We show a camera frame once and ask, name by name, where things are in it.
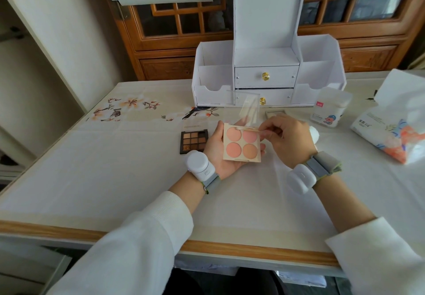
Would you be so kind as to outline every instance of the table edge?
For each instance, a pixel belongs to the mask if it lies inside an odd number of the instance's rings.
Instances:
[[[107,232],[104,231],[47,226],[43,224],[30,224],[6,220],[0,220],[0,233],[93,243],[107,234]],[[180,251],[339,267],[338,260],[333,253],[318,251],[226,244],[198,240],[187,240]]]

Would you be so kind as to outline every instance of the left hand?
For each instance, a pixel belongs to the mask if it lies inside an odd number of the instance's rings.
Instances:
[[[229,161],[223,160],[224,153],[224,143],[223,143],[223,132],[224,132],[224,123],[218,121],[217,127],[214,131],[214,134],[208,139],[207,145],[204,149],[204,154],[208,157],[208,160],[214,165],[215,172],[220,176],[221,180],[226,179],[228,176],[231,176],[237,169],[247,162],[241,161]],[[264,149],[266,145],[261,143],[260,150],[261,156],[266,152]]]

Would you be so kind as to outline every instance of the blush palette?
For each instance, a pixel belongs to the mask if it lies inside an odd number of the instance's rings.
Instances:
[[[180,139],[180,154],[186,154],[190,151],[203,152],[208,141],[208,131],[182,132]]]
[[[223,159],[261,162],[260,135],[256,128],[224,123],[223,143]]]

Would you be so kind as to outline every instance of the wrist device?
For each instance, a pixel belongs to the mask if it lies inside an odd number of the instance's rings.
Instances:
[[[305,194],[326,175],[340,171],[342,171],[341,162],[322,151],[291,170],[286,176],[286,183],[296,193]]]
[[[190,151],[187,153],[186,166],[189,172],[202,183],[206,194],[209,194],[221,182],[214,165],[202,152]]]

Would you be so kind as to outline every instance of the gray wrist strap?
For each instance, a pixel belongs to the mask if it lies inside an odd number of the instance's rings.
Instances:
[[[341,161],[327,154],[324,151],[313,155],[305,165],[313,172],[316,179],[319,180],[326,175],[341,172]]]
[[[218,174],[214,173],[209,179],[202,182],[202,185],[204,186],[204,190],[206,194],[210,194],[217,186],[219,186],[221,183],[221,179],[218,176]]]

